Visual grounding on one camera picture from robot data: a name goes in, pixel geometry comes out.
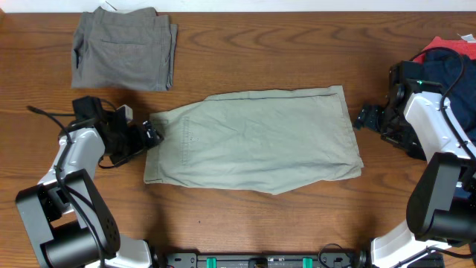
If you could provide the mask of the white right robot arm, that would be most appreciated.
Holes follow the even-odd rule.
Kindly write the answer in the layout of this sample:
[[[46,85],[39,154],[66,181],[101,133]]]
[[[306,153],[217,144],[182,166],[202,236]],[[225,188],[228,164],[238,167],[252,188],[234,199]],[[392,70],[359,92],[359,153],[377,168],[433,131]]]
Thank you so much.
[[[387,104],[363,106],[353,126],[427,162],[405,220],[371,240],[354,267],[443,267],[444,256],[458,256],[452,248],[475,242],[475,146],[422,64],[392,66]]]

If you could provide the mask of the khaki beige shorts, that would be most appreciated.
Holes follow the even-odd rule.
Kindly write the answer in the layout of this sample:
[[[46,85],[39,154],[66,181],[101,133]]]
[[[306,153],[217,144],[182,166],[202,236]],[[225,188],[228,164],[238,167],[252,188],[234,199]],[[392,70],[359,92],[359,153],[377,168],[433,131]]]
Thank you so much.
[[[364,166],[341,86],[211,95],[149,118],[164,140],[147,184],[278,195]]]

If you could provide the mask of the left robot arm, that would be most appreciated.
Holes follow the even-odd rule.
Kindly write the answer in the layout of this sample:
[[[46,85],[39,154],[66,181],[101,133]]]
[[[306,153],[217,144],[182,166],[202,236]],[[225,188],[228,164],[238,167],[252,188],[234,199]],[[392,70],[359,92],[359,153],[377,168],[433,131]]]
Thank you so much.
[[[20,191],[16,207],[41,267],[160,267],[145,240],[121,234],[93,182],[108,157],[111,168],[158,146],[150,121],[133,122],[127,105],[103,108],[104,99],[73,100],[73,121],[62,126],[59,152],[37,185]]]

